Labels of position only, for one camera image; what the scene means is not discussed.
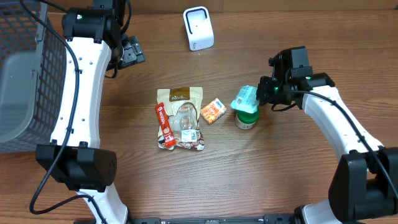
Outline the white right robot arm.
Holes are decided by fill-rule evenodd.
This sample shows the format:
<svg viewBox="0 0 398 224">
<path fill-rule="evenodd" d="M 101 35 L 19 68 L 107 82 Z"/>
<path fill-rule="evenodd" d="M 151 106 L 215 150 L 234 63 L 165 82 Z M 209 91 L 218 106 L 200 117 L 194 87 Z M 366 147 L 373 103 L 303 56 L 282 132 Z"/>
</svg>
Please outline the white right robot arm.
<svg viewBox="0 0 398 224">
<path fill-rule="evenodd" d="M 397 214 L 397 148 L 383 146 L 361 126 L 326 73 L 263 76 L 256 95 L 261 105 L 304 110 L 338 158 L 328 198 L 296 208 L 292 223 L 359 223 Z"/>
</svg>

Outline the teal snack packet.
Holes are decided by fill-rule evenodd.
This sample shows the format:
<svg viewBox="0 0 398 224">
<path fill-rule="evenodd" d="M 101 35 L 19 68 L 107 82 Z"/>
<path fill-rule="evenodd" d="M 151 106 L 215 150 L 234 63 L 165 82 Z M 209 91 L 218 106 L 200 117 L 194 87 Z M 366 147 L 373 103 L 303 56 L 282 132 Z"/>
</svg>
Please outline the teal snack packet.
<svg viewBox="0 0 398 224">
<path fill-rule="evenodd" d="M 242 86 L 231 102 L 231 107 L 234 110 L 253 114 L 258 111 L 259 101 L 257 100 L 257 87 L 245 85 Z"/>
</svg>

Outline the beige nut pouch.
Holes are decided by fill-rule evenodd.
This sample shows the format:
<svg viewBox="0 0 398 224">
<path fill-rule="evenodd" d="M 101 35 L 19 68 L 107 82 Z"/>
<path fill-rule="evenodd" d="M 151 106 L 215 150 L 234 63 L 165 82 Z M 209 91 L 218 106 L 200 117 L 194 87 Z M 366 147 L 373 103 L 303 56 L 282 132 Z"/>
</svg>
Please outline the beige nut pouch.
<svg viewBox="0 0 398 224">
<path fill-rule="evenodd" d="M 163 103 L 172 129 L 176 145 L 166 148 L 164 137 L 159 125 L 157 137 L 158 147 L 173 151 L 185 148 L 202 151 L 205 141 L 200 131 L 200 106 L 203 99 L 203 88 L 181 87 L 173 89 L 158 89 L 157 104 Z"/>
</svg>

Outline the orange tissue packet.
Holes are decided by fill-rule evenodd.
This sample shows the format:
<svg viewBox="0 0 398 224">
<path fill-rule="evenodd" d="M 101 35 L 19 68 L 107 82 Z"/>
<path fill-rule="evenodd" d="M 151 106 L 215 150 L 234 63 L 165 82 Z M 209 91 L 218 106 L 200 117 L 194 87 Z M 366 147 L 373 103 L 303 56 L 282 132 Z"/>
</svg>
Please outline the orange tissue packet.
<svg viewBox="0 0 398 224">
<path fill-rule="evenodd" d="M 215 98 L 211 103 L 202 108 L 200 113 L 208 124 L 213 124 L 222 117 L 226 111 L 225 105 L 218 98 Z"/>
</svg>

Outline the red coffee stick sachet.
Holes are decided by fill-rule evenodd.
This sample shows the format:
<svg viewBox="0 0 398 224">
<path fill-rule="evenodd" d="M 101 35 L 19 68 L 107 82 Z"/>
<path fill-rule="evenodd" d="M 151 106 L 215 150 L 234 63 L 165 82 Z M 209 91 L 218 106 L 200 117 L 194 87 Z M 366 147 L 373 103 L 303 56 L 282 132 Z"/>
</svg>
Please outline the red coffee stick sachet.
<svg viewBox="0 0 398 224">
<path fill-rule="evenodd" d="M 166 148 L 174 147 L 176 145 L 176 141 L 170 127 L 164 104 L 159 103 L 155 106 L 155 110 L 159 119 L 159 124 L 164 137 Z"/>
</svg>

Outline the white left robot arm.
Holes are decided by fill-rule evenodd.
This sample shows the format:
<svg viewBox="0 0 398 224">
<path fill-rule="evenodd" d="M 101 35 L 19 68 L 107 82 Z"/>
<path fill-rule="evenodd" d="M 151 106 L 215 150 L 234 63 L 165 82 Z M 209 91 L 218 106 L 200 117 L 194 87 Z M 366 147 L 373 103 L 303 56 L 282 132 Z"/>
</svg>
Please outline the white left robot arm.
<svg viewBox="0 0 398 224">
<path fill-rule="evenodd" d="M 116 154 L 100 147 L 99 113 L 107 71 L 145 61 L 140 43 L 126 34 L 131 20 L 129 1 L 95 1 L 72 7 L 58 36 L 67 51 L 62 102 L 48 144 L 39 144 L 35 158 L 45 177 L 65 184 L 74 199 L 89 206 L 94 223 L 131 223 L 114 180 Z"/>
</svg>

